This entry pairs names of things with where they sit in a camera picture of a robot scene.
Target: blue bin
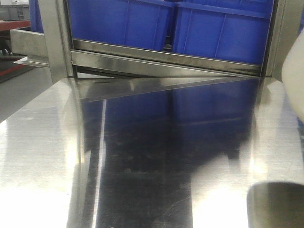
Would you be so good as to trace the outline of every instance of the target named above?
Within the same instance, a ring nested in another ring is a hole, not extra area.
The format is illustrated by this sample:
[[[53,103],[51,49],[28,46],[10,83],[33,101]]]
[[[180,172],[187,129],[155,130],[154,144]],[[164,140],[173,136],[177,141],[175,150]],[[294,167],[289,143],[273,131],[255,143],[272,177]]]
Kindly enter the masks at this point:
[[[173,52],[236,62],[263,62],[269,15],[180,2]]]
[[[30,28],[33,32],[43,32],[38,0],[29,0]]]
[[[70,0],[73,37],[162,50],[173,7],[162,0]]]

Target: stainless steel surface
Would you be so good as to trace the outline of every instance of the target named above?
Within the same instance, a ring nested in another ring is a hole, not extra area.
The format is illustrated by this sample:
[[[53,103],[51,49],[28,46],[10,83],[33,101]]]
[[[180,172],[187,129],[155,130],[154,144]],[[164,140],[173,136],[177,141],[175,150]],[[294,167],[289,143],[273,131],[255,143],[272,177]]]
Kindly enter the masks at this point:
[[[48,68],[32,69],[1,82],[0,123],[51,86],[51,73]]]
[[[0,227],[246,228],[250,187],[304,184],[275,79],[112,80],[62,79],[0,124]]]
[[[261,66],[74,39],[75,49],[202,69],[259,76]]]
[[[43,33],[13,29],[10,31],[10,38],[13,53],[48,57]]]
[[[72,50],[71,55],[72,62],[76,66],[101,69],[132,77],[246,77],[246,75],[241,74],[223,73],[93,52]]]
[[[66,1],[38,0],[53,82],[75,76],[70,49],[73,47]]]
[[[281,80],[283,62],[299,33],[304,0],[277,0],[275,3],[277,9],[273,15],[263,72]]]

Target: stainless steel table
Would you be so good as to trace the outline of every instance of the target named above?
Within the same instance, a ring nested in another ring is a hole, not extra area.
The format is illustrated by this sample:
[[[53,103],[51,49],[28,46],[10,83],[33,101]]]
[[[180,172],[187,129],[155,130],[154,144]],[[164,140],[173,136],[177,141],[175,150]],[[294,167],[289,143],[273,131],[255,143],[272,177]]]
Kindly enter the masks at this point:
[[[303,129],[272,78],[63,79],[0,124],[0,227],[246,228]]]

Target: brushed metal surface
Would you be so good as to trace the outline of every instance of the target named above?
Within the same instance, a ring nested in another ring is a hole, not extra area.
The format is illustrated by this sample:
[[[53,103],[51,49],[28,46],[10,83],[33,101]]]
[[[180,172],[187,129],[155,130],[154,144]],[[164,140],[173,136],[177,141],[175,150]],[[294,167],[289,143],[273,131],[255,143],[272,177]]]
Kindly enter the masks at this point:
[[[23,29],[10,31],[12,52],[30,56],[48,57],[46,41],[43,33]]]
[[[253,185],[304,184],[304,128],[279,81],[246,96],[258,79],[112,80],[62,79],[0,123],[0,227],[246,228]],[[171,122],[170,101],[198,91],[177,103],[198,119]]]
[[[72,50],[71,56],[73,65],[133,77],[254,77],[78,50]]]

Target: metal edge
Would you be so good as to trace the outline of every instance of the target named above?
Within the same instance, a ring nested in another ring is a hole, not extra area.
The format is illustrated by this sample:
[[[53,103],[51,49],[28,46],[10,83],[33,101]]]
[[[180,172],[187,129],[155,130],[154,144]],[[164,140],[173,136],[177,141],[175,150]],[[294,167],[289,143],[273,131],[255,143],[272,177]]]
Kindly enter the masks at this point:
[[[132,74],[133,77],[250,77],[248,75],[202,70],[200,68],[71,50],[73,64],[103,71]]]
[[[27,66],[33,66],[33,67],[48,67],[49,68],[49,63],[47,62],[47,58],[46,59],[42,59],[40,57],[38,57],[38,58],[39,59],[25,57],[25,58],[15,61],[14,63],[21,64],[21,65],[27,65]]]
[[[259,65],[174,54],[169,52],[152,51],[133,47],[122,47],[80,39],[74,39],[74,47],[77,50],[83,51],[92,51],[121,57],[134,57],[142,60],[151,60],[162,63],[246,74],[251,76],[259,76],[261,70],[261,66]]]

